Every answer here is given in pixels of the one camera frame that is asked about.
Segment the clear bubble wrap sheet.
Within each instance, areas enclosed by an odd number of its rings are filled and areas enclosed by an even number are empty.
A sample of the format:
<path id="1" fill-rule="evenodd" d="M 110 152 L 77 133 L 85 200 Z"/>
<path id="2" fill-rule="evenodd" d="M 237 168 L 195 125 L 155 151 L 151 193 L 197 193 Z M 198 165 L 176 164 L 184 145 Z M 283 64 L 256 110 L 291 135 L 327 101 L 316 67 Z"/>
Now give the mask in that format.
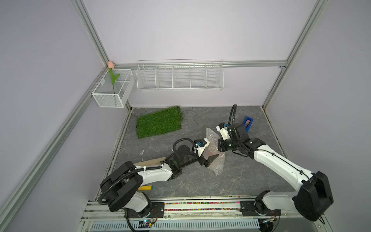
<path id="1" fill-rule="evenodd" d="M 213 171 L 216 176 L 223 173 L 225 166 L 225 153 L 218 150 L 218 140 L 221 138 L 215 131 L 211 128 L 206 128 L 206 139 L 210 142 L 209 146 L 205 149 L 203 155 L 206 159 L 209 159 L 213 155 L 218 155 L 216 159 L 212 161 L 208 169 Z"/>

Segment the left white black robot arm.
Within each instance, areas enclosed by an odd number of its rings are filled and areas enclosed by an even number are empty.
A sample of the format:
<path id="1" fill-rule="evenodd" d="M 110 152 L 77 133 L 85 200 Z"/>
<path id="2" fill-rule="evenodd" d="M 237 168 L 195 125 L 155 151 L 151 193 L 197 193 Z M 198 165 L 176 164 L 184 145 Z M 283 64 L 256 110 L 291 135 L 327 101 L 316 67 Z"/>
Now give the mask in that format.
<path id="1" fill-rule="evenodd" d="M 141 218 L 154 211 L 149 197 L 139 188 L 155 182 L 166 182 L 182 174 L 184 167 L 195 162 L 209 167 L 218 154 L 204 157 L 210 145 L 208 139 L 192 140 L 181 138 L 174 142 L 172 154 L 157 165 L 135 165 L 125 162 L 100 183 L 101 193 L 97 199 L 101 205 L 108 205 L 111 212 L 120 209 L 132 210 Z"/>

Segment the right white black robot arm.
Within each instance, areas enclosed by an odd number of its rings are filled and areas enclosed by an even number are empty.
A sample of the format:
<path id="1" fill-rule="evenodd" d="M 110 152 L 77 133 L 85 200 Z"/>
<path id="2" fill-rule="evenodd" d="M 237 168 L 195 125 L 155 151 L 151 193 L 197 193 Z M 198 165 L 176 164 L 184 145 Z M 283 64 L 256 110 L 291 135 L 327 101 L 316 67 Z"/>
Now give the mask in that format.
<path id="1" fill-rule="evenodd" d="M 333 204 L 329 180 L 324 173 L 313 173 L 291 162 L 259 138 L 250 138 L 244 128 L 220 123 L 216 129 L 222 136 L 218 140 L 219 151 L 240 151 L 242 156 L 270 168 L 294 189 L 292 192 L 265 190 L 248 211 L 262 216 L 274 210 L 293 211 L 307 220 L 317 221 Z"/>

